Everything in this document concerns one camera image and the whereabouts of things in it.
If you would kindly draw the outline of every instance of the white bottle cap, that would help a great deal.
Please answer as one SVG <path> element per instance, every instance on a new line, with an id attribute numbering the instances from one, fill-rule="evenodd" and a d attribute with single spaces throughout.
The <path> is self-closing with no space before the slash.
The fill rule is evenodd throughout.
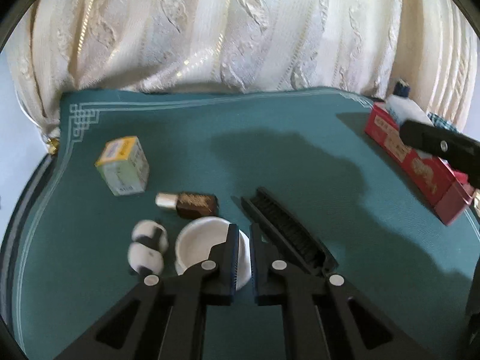
<path id="1" fill-rule="evenodd" d="M 158 193 L 155 198 L 155 204 L 159 207 L 169 208 L 171 210 L 176 209 L 177 202 L 179 200 L 178 195 L 173 193 Z"/>

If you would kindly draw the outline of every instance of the black brush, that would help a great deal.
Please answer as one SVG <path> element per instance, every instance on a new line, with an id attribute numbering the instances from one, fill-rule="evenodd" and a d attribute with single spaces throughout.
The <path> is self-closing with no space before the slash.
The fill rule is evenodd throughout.
<path id="1" fill-rule="evenodd" d="M 291 263 L 317 276 L 326 276 L 338 266 L 327 247 L 313 237 L 265 188 L 258 188 L 251 199 L 242 197 L 241 204 Z"/>

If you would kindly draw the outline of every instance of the small glass bottle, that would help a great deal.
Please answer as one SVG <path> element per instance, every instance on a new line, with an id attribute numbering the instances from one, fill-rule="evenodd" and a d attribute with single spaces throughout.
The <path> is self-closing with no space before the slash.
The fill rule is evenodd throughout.
<path id="1" fill-rule="evenodd" d="M 176 210 L 178 216 L 185 219 L 218 216 L 218 200 L 215 195 L 194 192 L 158 193 L 155 204 L 159 207 Z"/>

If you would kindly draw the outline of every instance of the small cardboard box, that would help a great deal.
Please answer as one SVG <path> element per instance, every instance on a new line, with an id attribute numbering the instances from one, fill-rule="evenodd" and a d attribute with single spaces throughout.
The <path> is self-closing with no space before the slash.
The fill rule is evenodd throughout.
<path id="1" fill-rule="evenodd" d="M 137 137 L 108 142 L 95 166 L 115 196 L 145 191 L 150 168 Z"/>
<path id="2" fill-rule="evenodd" d="M 365 132 L 410 176 L 444 224 L 452 223 L 471 204 L 475 189 L 460 182 L 462 174 L 438 157 L 421 158 L 405 146 L 383 103 L 373 105 Z"/>

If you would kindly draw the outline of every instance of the yellow label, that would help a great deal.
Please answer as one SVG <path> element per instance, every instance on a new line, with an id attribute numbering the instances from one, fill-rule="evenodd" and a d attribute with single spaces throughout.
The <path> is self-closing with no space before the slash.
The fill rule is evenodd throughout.
<path id="1" fill-rule="evenodd" d="M 95 166 L 99 167 L 110 162 L 128 160 L 136 141 L 137 137 L 124 137 L 108 142 Z"/>
<path id="2" fill-rule="evenodd" d="M 385 121 L 384 119 L 382 119 L 380 116 L 376 115 L 375 116 L 375 119 L 373 121 L 378 127 L 380 127 L 382 129 L 383 132 L 386 132 L 387 134 L 392 134 L 392 133 L 397 133 L 398 135 L 398 131 L 390 126 L 387 121 Z"/>
<path id="3" fill-rule="evenodd" d="M 410 153 L 410 148 L 405 146 L 398 136 L 398 132 L 388 134 L 385 143 L 385 147 L 389 150 L 400 162 L 405 161 L 405 157 Z"/>

